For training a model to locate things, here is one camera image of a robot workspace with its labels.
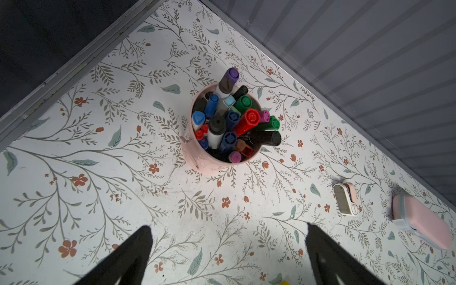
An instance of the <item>gray frame edge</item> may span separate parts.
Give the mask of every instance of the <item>gray frame edge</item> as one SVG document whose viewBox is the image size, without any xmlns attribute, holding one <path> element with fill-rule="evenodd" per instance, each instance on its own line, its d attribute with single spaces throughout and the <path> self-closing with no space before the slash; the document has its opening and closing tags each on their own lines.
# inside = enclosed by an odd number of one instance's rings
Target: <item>gray frame edge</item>
<svg viewBox="0 0 456 285">
<path fill-rule="evenodd" d="M 345 120 L 349 125 L 351 125 L 360 135 L 364 136 L 368 139 L 376 148 L 382 151 L 386 156 L 388 156 L 393 162 L 399 165 L 402 169 L 405 170 L 412 178 L 416 181 L 421 183 L 425 188 L 427 188 L 432 194 L 434 194 L 438 199 L 440 199 L 443 203 L 445 203 L 451 210 L 456 212 L 456 206 L 451 204 L 445 197 L 443 197 L 436 189 L 434 189 L 431 185 L 426 183 L 421 177 L 419 177 L 415 172 L 413 172 L 408 166 L 406 166 L 403 162 L 401 162 L 395 155 L 389 152 L 386 148 L 380 145 L 373 137 L 371 137 L 366 131 L 364 131 L 360 126 L 358 126 L 355 122 L 353 122 L 349 117 L 347 117 L 341 110 L 339 110 L 335 105 L 333 105 L 328 99 L 326 99 L 322 94 L 320 94 L 317 90 L 315 90 L 312 86 L 307 83 L 301 76 L 295 73 L 291 68 L 288 67 L 285 63 L 283 63 L 278 57 L 276 57 L 268 48 L 263 46 L 259 41 L 255 40 L 253 36 L 251 36 L 248 32 L 246 32 L 241 26 L 236 24 L 231 18 L 229 18 L 225 13 L 223 13 L 220 9 L 218 9 L 214 4 L 212 4 L 209 0 L 199 0 L 204 5 L 206 5 L 210 10 L 212 10 L 217 16 L 219 16 L 223 21 L 227 22 L 230 26 L 232 26 L 237 32 L 239 32 L 243 37 L 245 37 L 248 41 L 253 43 L 261 52 L 263 52 L 266 56 L 272 59 L 275 63 L 277 63 L 285 72 L 291 75 L 296 81 L 298 81 L 302 86 L 307 88 L 310 92 L 312 92 L 318 99 L 320 99 L 326 106 L 328 106 L 331 110 L 333 110 L 337 115 L 339 115 L 343 120 Z"/>
<path fill-rule="evenodd" d="M 165 0 L 139 0 L 45 82 L 0 118 L 0 151 L 26 133 L 57 100 Z"/>
</svg>

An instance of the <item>pink pen holder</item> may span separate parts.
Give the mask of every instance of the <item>pink pen holder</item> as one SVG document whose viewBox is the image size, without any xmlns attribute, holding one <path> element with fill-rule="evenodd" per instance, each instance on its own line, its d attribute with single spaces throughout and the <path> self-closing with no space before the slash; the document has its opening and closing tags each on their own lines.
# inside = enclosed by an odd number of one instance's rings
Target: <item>pink pen holder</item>
<svg viewBox="0 0 456 285">
<path fill-rule="evenodd" d="M 252 160 L 261 149 L 261 146 L 257 145 L 254 148 L 253 154 L 250 157 L 245 158 L 244 161 L 240 163 L 227 163 L 211 156 L 201 147 L 201 145 L 195 137 L 192 126 L 193 105 L 195 104 L 196 100 L 198 100 L 199 98 L 203 98 L 207 92 L 214 92 L 215 88 L 217 87 L 217 84 L 218 83 L 213 83 L 211 85 L 206 86 L 195 96 L 188 113 L 189 120 L 187 123 L 187 128 L 185 130 L 184 135 L 180 137 L 181 151 L 186 163 L 194 171 L 207 175 L 214 175 L 221 170 L 227 169 L 230 166 L 246 163 L 247 161 Z M 247 95 L 250 97 L 250 99 L 252 99 L 252 108 L 259 110 L 260 104 L 258 103 L 258 101 L 252 96 L 251 93 L 247 93 Z"/>
</svg>

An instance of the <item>purple marker cap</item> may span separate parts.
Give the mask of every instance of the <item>purple marker cap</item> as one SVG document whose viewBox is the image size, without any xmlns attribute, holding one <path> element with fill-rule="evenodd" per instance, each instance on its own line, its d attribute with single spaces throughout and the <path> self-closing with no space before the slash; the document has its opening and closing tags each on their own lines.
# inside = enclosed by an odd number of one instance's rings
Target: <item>purple marker cap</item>
<svg viewBox="0 0 456 285">
<path fill-rule="evenodd" d="M 269 116 L 270 116 L 269 111 L 266 111 L 266 110 L 260 111 L 259 112 L 259 122 L 260 123 L 269 122 Z"/>
<path fill-rule="evenodd" d="M 231 163 L 240 163 L 242 156 L 239 151 L 233 151 L 232 153 L 230 153 L 228 159 Z"/>
<path fill-rule="evenodd" d="M 239 72 L 230 68 L 225 72 L 225 75 L 222 77 L 222 80 L 218 83 L 218 88 L 225 94 L 230 94 L 233 90 L 233 86 L 239 79 Z"/>
</svg>

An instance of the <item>marker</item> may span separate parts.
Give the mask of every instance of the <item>marker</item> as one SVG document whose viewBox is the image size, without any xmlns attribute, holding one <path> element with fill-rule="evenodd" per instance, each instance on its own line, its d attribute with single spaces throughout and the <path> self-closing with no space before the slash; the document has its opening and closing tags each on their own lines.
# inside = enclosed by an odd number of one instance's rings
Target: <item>marker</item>
<svg viewBox="0 0 456 285">
<path fill-rule="evenodd" d="M 280 122 L 275 116 L 270 116 L 269 122 L 259 123 L 258 126 L 255 127 L 255 130 L 278 130 L 278 129 L 280 129 Z"/>
<path fill-rule="evenodd" d="M 202 130 L 196 130 L 195 131 L 195 137 L 197 138 L 197 140 L 202 140 L 203 138 L 203 133 L 202 133 Z"/>
<path fill-rule="evenodd" d="M 231 94 L 233 86 L 239 79 L 239 72 L 235 68 L 230 68 L 225 72 L 220 82 L 217 84 L 217 88 L 214 94 L 221 100 L 225 99 Z"/>
<path fill-rule="evenodd" d="M 208 124 L 202 125 L 201 130 L 202 130 L 202 134 L 203 134 L 204 138 L 207 138 L 207 132 L 209 131 L 209 125 Z"/>
<path fill-rule="evenodd" d="M 202 124 L 206 120 L 206 116 L 203 112 L 196 111 L 192 114 L 192 126 L 194 130 L 201 128 Z"/>
<path fill-rule="evenodd" d="M 239 100 L 239 98 L 241 98 L 242 96 L 244 96 L 245 94 L 247 94 L 249 92 L 249 89 L 247 88 L 247 86 L 245 85 L 242 85 L 237 91 L 236 93 L 233 94 L 233 97 L 236 101 Z"/>
<path fill-rule="evenodd" d="M 209 121 L 209 131 L 207 133 L 207 142 L 211 149 L 217 149 L 222 141 L 223 134 L 226 131 L 226 122 L 224 117 L 214 116 Z"/>
<path fill-rule="evenodd" d="M 234 100 L 233 96 L 229 95 L 217 106 L 217 111 L 215 114 L 217 116 L 224 116 L 228 108 L 233 106 L 234 103 L 236 103 L 236 100 Z"/>
<path fill-rule="evenodd" d="M 260 111 L 259 112 L 259 122 L 260 123 L 267 123 L 269 122 L 270 114 L 269 111 Z"/>
<path fill-rule="evenodd" d="M 252 99 L 250 99 L 249 96 L 244 95 L 241 98 L 239 98 L 238 101 L 236 101 L 234 107 L 238 109 L 239 112 L 245 113 L 245 111 L 247 111 L 248 108 L 252 107 Z"/>
<path fill-rule="evenodd" d="M 238 113 L 236 113 L 232 110 L 229 110 L 227 112 L 225 120 L 227 122 L 227 131 L 228 132 L 231 132 L 233 130 L 234 126 L 239 123 L 239 119 L 240 119 L 240 116 Z"/>
<path fill-rule="evenodd" d="M 237 136 L 233 132 L 227 132 L 223 135 L 222 142 L 220 143 L 220 147 L 218 148 L 218 151 L 220 151 L 221 154 L 227 154 L 230 152 L 230 150 L 233 149 L 234 145 L 236 144 L 237 141 Z"/>
<path fill-rule="evenodd" d="M 273 145 L 278 146 L 282 141 L 282 136 L 276 130 L 253 130 L 248 134 L 243 134 L 239 137 L 250 143 L 251 145 Z"/>
<path fill-rule="evenodd" d="M 209 147 L 207 139 L 200 140 L 200 145 L 201 145 L 202 149 L 204 149 L 204 150 L 207 150 L 207 148 Z"/>
<path fill-rule="evenodd" d="M 242 115 L 239 123 L 233 128 L 233 132 L 236 133 L 237 136 L 242 135 L 249 129 L 257 126 L 259 123 L 259 114 L 258 111 L 255 109 L 248 109 L 244 115 Z"/>
<path fill-rule="evenodd" d="M 204 112 L 204 109 L 206 108 L 207 100 L 204 98 L 199 98 L 195 101 L 195 104 L 193 105 L 193 112 L 199 111 L 199 112 Z"/>
<path fill-rule="evenodd" d="M 217 104 L 218 104 L 218 97 L 217 95 L 215 94 L 212 94 L 210 97 L 209 97 L 209 101 L 207 102 L 207 105 L 206 105 L 206 108 L 204 109 L 204 114 L 206 115 L 206 117 L 208 117 L 209 119 L 212 118 L 215 114 L 215 109 L 217 107 Z"/>
<path fill-rule="evenodd" d="M 237 151 L 243 151 L 245 149 L 245 141 L 244 140 L 238 140 L 236 142 L 236 145 L 234 146 L 234 149 Z"/>
<path fill-rule="evenodd" d="M 240 163 L 241 159 L 242 159 L 242 156 L 239 151 L 233 151 L 228 156 L 228 160 L 231 163 Z"/>
</svg>

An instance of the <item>metal wall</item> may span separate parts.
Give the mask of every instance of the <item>metal wall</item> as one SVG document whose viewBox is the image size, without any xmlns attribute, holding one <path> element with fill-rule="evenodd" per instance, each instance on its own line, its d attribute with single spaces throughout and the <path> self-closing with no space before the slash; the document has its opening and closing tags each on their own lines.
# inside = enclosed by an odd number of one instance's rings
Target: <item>metal wall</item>
<svg viewBox="0 0 456 285">
<path fill-rule="evenodd" d="M 211 2 L 456 204 L 456 1 Z"/>
</svg>

